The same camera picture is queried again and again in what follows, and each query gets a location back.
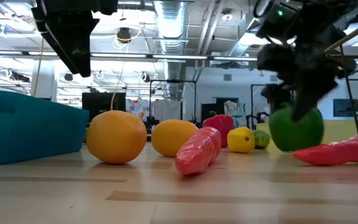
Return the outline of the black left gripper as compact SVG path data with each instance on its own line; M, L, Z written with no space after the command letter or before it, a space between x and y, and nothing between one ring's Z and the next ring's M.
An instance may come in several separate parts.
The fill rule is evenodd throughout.
M92 12L111 15L119 0L40 0L32 14L38 31L72 74L91 75L90 34L99 19Z

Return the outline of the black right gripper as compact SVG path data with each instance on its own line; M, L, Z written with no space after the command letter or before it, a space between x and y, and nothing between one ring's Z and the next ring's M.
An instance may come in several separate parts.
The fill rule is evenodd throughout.
M267 84L261 91L270 105L270 112L286 108L293 104L291 119L299 122L309 111L317 107L319 100L325 97L338 84L335 78L344 78L344 73L356 70L356 61L345 59L345 65L338 58L327 58L324 51L346 34L334 26L302 34L295 43L296 97L292 102L292 95L283 85Z

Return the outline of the green toy bell pepper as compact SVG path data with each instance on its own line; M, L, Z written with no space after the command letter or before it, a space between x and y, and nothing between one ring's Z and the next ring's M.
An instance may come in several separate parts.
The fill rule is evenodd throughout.
M269 117L269 131L276 147L292 152L321 144L324 136L324 120L319 109L309 111L301 120L291 119L292 105L283 103Z

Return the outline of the green toy cucumber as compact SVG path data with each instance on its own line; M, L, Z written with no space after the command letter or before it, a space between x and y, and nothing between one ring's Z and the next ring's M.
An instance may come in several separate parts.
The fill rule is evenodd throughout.
M262 130L253 130L255 138L255 148L256 149L265 149L270 143L269 133Z

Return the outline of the yellow toy lemon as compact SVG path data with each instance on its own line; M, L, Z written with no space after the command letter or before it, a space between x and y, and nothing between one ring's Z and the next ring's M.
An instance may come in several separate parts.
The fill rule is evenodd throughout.
M227 145L230 151L250 153L255 148L255 136L247 127L230 130L227 134Z

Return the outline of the orange-red toy carrot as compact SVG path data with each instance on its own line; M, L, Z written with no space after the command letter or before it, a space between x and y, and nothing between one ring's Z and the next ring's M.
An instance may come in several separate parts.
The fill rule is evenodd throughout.
M206 171L221 152L221 133L212 127L196 130L179 149L175 166L181 175L195 175Z
M358 136L300 149L293 152L293 157L314 166L336 166L358 162Z

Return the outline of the red toy bell pepper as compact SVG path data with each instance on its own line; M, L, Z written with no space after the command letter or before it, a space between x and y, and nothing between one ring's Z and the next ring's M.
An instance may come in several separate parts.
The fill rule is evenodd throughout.
M227 147L227 135L234 129L233 118L229 115L217 114L215 111L210 111L209 115L211 117L203 121L202 127L217 129L221 134L221 147Z

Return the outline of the white pillar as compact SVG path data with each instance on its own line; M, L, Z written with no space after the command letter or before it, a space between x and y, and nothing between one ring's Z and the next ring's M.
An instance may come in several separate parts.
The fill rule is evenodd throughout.
M51 60L34 61L30 89L32 96L57 101L58 77L54 65Z

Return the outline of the long ceiling light strip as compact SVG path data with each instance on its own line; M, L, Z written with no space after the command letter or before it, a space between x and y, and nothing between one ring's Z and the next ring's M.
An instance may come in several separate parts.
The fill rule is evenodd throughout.
M20 52L10 50L0 50L2 57L21 57L21 56L39 56L57 57L55 52ZM161 59L161 60L209 60L209 61L235 61L235 62L255 62L256 57L232 57L232 56L214 56L214 55L168 55L168 54L127 54L127 53L90 53L91 58L118 58L118 59Z

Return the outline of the black ceiling device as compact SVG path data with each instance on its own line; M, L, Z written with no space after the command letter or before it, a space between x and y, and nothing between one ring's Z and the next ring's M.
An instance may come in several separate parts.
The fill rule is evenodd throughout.
M130 28L120 27L116 34L116 38L122 44L130 42L131 41Z

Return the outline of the translucent yellow plastic bin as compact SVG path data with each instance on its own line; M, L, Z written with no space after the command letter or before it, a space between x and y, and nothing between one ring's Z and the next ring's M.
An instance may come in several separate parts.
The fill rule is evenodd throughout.
M323 144L338 142L357 135L353 120L324 120Z

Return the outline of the black monitor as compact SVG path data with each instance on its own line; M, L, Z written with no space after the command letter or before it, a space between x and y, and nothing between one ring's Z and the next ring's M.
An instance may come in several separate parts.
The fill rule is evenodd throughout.
M89 122L106 111L111 110L126 111L126 94L125 93L82 93L82 109L89 111Z

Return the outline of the blue plastic bin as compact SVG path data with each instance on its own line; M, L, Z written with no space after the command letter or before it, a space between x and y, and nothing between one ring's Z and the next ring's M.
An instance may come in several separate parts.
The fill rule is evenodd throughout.
M0 91L0 165L77 152L86 110Z

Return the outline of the white curtain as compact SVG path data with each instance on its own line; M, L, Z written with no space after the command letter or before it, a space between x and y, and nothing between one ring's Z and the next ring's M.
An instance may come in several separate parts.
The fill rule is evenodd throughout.
M153 114L160 122L168 119L181 119L181 103L179 101L157 100L153 103Z

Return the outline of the blue wall screen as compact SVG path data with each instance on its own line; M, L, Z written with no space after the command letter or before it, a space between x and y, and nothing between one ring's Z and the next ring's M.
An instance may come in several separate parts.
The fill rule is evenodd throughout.
M334 117L352 117L352 103L350 99L333 99Z

